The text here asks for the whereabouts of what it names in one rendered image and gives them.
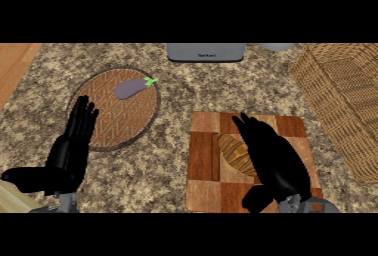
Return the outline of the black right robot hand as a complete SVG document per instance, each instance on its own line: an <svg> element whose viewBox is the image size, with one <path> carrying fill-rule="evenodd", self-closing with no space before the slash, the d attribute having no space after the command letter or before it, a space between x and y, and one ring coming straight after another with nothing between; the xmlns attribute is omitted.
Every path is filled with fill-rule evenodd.
<svg viewBox="0 0 378 256"><path fill-rule="evenodd" d="M231 120L260 179L260 185L251 187L242 198L242 207L251 213L260 213L273 201L280 203L293 195L304 202L311 197L310 177L291 143L265 122L245 113Z"/></svg>

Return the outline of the round brown woven placemat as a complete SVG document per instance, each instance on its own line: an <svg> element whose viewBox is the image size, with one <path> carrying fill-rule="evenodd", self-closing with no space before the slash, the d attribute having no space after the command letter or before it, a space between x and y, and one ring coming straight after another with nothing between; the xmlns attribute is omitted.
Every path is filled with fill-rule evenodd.
<svg viewBox="0 0 378 256"><path fill-rule="evenodd" d="M112 69L91 76L72 94L66 113L71 113L76 98L87 95L99 110L90 150L112 151L128 146L143 135L158 113L158 85L141 90L128 99L115 96L115 87L127 80L143 79L150 75L133 68Z"/></svg>

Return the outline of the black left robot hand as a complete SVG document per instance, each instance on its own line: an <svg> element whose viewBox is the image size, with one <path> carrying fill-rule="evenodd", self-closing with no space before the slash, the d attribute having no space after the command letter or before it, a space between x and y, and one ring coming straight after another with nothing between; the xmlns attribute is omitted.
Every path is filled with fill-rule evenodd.
<svg viewBox="0 0 378 256"><path fill-rule="evenodd" d="M1 174L1 180L13 183L22 193L73 193L81 185L88 158L99 110L88 96L79 96L69 114L63 134L53 143L42 167L16 167Z"/></svg>

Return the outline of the grey appliance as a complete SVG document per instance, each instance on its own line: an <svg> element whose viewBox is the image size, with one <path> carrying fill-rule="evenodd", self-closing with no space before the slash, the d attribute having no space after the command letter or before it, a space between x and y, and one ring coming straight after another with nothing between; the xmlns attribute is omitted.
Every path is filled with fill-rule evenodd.
<svg viewBox="0 0 378 256"><path fill-rule="evenodd" d="M239 62L245 43L168 43L168 59L175 62Z"/></svg>

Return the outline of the purple eggplant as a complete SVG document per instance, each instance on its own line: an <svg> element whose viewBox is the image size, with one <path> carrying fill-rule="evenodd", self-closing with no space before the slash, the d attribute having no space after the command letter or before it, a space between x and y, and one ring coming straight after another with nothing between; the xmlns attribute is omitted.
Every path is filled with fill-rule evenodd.
<svg viewBox="0 0 378 256"><path fill-rule="evenodd" d="M155 83L156 79L143 77L134 80L125 80L115 86L113 94L119 100L128 99L141 90L147 89Z"/></svg>

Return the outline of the pale grey round object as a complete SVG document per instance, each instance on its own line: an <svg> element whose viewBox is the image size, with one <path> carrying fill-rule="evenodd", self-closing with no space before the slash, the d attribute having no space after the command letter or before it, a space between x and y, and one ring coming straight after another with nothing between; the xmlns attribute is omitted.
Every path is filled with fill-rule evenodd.
<svg viewBox="0 0 378 256"><path fill-rule="evenodd" d="M292 43L260 43L260 46L270 51L280 52L292 47Z"/></svg>

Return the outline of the brown croissant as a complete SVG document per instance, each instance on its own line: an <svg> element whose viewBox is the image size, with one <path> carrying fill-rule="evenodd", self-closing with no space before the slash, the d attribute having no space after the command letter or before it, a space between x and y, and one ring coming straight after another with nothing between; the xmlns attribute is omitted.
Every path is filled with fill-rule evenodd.
<svg viewBox="0 0 378 256"><path fill-rule="evenodd" d="M227 134L217 134L217 143L227 164L246 176L257 175L245 143Z"/></svg>

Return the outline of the wicker basket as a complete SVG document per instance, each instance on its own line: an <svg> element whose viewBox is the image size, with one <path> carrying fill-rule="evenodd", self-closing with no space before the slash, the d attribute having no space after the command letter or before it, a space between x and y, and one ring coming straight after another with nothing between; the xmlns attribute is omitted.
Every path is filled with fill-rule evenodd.
<svg viewBox="0 0 378 256"><path fill-rule="evenodd" d="M313 43L288 68L356 182L378 184L378 43Z"/></svg>

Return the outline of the wooden checkered cutting board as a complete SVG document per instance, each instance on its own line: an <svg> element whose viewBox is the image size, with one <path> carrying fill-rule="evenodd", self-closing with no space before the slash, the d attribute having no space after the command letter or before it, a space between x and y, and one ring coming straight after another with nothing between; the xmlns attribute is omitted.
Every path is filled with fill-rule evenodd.
<svg viewBox="0 0 378 256"><path fill-rule="evenodd" d="M246 213L242 208L242 198L249 188L260 184L257 175L254 177L243 175L227 164L220 152L217 134L227 134L242 141L231 116L237 116L237 113L192 113L186 179L186 209L192 212ZM255 115L255 118L271 126L276 133L291 143L307 168L311 195L322 198L301 118L273 115Z"/></svg>

